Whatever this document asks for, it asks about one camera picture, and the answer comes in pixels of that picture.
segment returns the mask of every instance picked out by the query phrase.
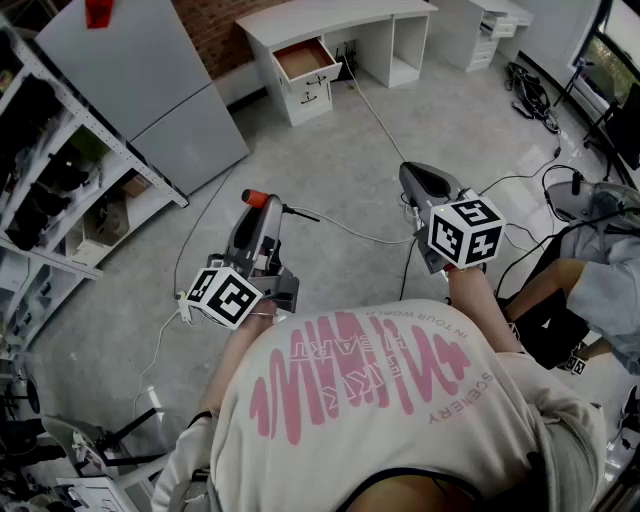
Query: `cream t-shirt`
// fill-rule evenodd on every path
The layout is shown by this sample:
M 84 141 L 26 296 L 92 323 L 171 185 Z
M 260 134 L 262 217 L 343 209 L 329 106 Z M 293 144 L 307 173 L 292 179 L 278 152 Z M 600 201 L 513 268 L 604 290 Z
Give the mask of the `cream t-shirt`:
M 604 450 L 600 411 L 529 356 L 496 355 L 449 306 L 295 315 L 247 351 L 215 434 L 207 420 L 183 434 L 154 511 L 208 449 L 222 510 L 334 510 L 390 468 L 454 475 L 491 498 L 522 481 L 538 451 L 528 404 L 572 415 Z

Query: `concrete floor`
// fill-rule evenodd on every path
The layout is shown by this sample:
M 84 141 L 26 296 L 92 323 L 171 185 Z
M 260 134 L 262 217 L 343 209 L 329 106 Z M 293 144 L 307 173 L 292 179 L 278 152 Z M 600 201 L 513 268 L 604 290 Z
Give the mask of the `concrete floor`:
M 412 84 L 386 89 L 365 72 L 357 73 L 408 159 L 439 167 L 480 191 L 509 173 L 531 174 L 551 158 L 558 141 L 540 122 L 527 121 L 511 108 L 514 97 L 504 89 L 500 56 L 489 69 L 467 74 L 426 53 L 421 78 Z M 555 98 L 555 90 L 547 90 Z M 224 250 L 247 187 L 277 193 L 291 206 L 317 210 L 371 236 L 401 240 L 411 235 L 399 200 L 401 159 L 352 88 L 334 83 L 332 93 L 332 112 L 295 129 L 268 98 L 234 116 L 251 154 L 237 165 L 187 245 L 177 271 L 179 290 L 189 287 L 209 253 Z M 592 181 L 602 179 L 601 161 L 581 145 L 584 124 L 563 105 L 558 117 L 563 149 L 557 162 L 577 167 Z M 558 171 L 553 178 L 569 179 L 570 173 Z M 160 326 L 176 309 L 172 280 L 180 247 L 220 181 L 195 193 L 188 208 L 169 206 L 139 229 L 104 265 L 105 278 L 82 285 L 41 332 L 28 363 L 45 414 L 110 430 L 131 420 L 140 373 L 153 357 Z M 528 227 L 536 238 L 551 231 L 539 177 L 507 180 L 488 196 L 508 221 Z M 508 232 L 516 244 L 532 247 L 525 232 Z M 281 237 L 282 261 L 301 280 L 300 312 L 397 300 L 408 244 L 376 244 L 326 222 L 291 216 L 283 221 Z M 522 254 L 505 241 L 500 257 L 489 264 L 494 285 Z M 535 259 L 514 268 L 502 296 L 521 286 Z M 445 296 L 446 282 L 427 273 L 416 251 L 405 298 Z M 171 448 L 194 413 L 227 335 L 208 321 L 197 327 L 177 319 L 170 324 L 137 407 L 142 412 L 161 406 L 164 414 L 128 439 L 130 452 Z M 613 438 L 623 394 L 638 379 L 608 356 L 590 363 L 582 377 L 561 373 L 587 399 L 604 405 Z

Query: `open drawer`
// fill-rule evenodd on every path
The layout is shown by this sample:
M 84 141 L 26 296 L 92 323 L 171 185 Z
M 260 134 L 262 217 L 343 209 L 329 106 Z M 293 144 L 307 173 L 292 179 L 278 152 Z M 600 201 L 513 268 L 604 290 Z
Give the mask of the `open drawer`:
M 319 39 L 309 39 L 273 52 L 273 61 L 280 82 L 292 94 L 335 80 L 342 66 Z
M 519 19 L 510 16 L 496 16 L 485 12 L 480 23 L 480 29 L 491 36 L 491 39 L 499 37 L 513 37 L 516 33 Z

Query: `pink graphic print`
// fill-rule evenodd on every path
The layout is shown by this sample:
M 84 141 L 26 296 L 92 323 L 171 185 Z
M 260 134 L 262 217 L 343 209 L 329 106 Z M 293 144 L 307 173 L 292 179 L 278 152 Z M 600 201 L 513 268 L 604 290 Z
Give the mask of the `pink graphic print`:
M 398 396 L 400 397 L 400 404 L 402 404 L 402 409 L 405 414 L 411 415 L 413 414 L 413 404 L 411 403 L 411 398 L 409 397 L 409 392 L 407 391 L 407 386 L 404 383 L 404 378 L 402 377 L 402 370 L 398 365 L 398 360 L 396 359 L 395 354 L 393 353 L 393 349 L 391 348 L 391 342 L 387 338 L 384 328 L 380 323 L 380 320 L 375 316 L 369 317 L 371 321 L 371 325 L 376 330 L 376 334 L 378 335 L 380 344 L 382 345 L 382 350 L 384 350 L 384 355 L 387 358 L 387 364 L 389 365 L 389 369 L 391 370 L 391 375 L 393 375 L 393 380 L 396 383 L 396 388 L 398 389 Z M 395 328 L 395 324 L 393 324 L 393 328 L 397 333 L 397 329 Z
M 435 334 L 432 347 L 424 330 L 414 325 L 411 327 L 411 332 L 415 337 L 420 354 L 419 362 L 416 362 L 393 320 L 385 319 L 380 323 L 379 319 L 373 316 L 369 317 L 369 320 L 387 359 L 387 365 L 393 375 L 405 414 L 413 414 L 414 404 L 409 396 L 404 376 L 395 358 L 389 338 L 395 340 L 424 402 L 430 403 L 432 400 L 434 377 L 447 394 L 455 396 L 458 393 L 458 383 L 447 379 L 442 371 L 442 366 L 449 365 L 456 381 L 464 379 L 464 369 L 470 366 L 470 362 L 457 343 L 448 343 L 440 335 Z M 259 435 L 271 439 L 275 437 L 278 428 L 280 397 L 287 440 L 294 446 L 300 442 L 302 435 L 300 372 L 302 373 L 309 417 L 313 425 L 321 425 L 326 421 L 323 403 L 329 418 L 336 419 L 339 416 L 340 408 L 334 369 L 337 369 L 341 376 L 345 395 L 352 407 L 359 407 L 362 398 L 365 403 L 371 404 L 374 400 L 374 390 L 377 395 L 377 404 L 375 405 L 379 408 L 389 406 L 390 398 L 387 384 L 380 371 L 371 343 L 357 317 L 353 313 L 338 312 L 335 313 L 335 321 L 338 327 L 337 336 L 331 327 L 329 318 L 327 316 L 319 317 L 315 326 L 317 327 L 317 337 L 313 322 L 305 322 L 305 333 L 311 347 L 311 357 L 306 350 L 302 331 L 296 329 L 291 333 L 288 374 L 287 363 L 282 351 L 278 348 L 271 351 L 269 358 L 270 392 L 267 391 L 264 378 L 259 377 L 254 384 L 249 404 L 249 417 L 256 418 Z M 318 381 L 313 373 L 311 359 L 314 361 Z
M 305 322 L 304 328 L 309 338 L 309 345 L 311 345 L 311 355 L 320 379 L 320 389 L 322 390 L 322 397 L 324 398 L 327 414 L 330 418 L 337 418 L 339 411 L 338 395 L 336 392 L 336 380 L 333 376 L 331 350 L 333 338 L 329 337 L 325 340 L 322 335 L 320 335 L 319 340 L 316 340 L 316 332 L 311 322 Z

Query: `window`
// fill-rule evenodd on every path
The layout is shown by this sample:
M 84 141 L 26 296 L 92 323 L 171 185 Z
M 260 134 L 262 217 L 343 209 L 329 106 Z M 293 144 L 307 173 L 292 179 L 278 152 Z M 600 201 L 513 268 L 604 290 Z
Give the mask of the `window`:
M 603 0 L 580 52 L 593 62 L 582 76 L 605 100 L 624 103 L 640 83 L 640 0 Z

